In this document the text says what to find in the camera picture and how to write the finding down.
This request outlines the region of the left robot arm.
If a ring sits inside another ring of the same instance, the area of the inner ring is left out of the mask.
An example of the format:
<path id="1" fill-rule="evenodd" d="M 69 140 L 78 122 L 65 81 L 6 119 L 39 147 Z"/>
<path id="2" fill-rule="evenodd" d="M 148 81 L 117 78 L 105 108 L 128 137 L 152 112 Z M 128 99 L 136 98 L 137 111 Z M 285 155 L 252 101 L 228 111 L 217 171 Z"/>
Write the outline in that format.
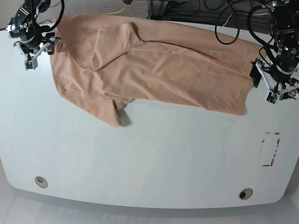
<path id="1" fill-rule="evenodd" d="M 251 17 L 257 10 L 266 7 L 271 15 L 271 39 L 265 42 L 251 28 Z M 251 62 L 250 77 L 254 87 L 264 80 L 268 93 L 265 100 L 276 104 L 284 99 L 297 99 L 299 81 L 292 77 L 299 64 L 299 4 L 295 0 L 274 0 L 263 2 L 250 10 L 247 28 L 251 36 L 264 50 L 264 56 Z"/>

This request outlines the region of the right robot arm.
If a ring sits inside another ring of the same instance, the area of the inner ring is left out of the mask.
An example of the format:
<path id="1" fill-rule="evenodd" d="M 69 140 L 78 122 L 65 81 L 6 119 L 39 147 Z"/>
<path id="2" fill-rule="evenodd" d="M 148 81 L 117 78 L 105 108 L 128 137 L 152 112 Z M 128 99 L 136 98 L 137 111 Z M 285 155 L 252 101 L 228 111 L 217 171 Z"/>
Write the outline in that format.
<path id="1" fill-rule="evenodd" d="M 33 61 L 42 53 L 54 53 L 55 37 L 54 29 L 60 23 L 65 9 L 65 2 L 62 0 L 61 11 L 54 25 L 39 25 L 36 20 L 41 13 L 50 7 L 50 0 L 25 0 L 17 10 L 15 16 L 10 19 L 5 30 L 11 39 L 17 39 L 14 46 L 19 47 L 25 58 L 25 64 L 33 69 Z"/>

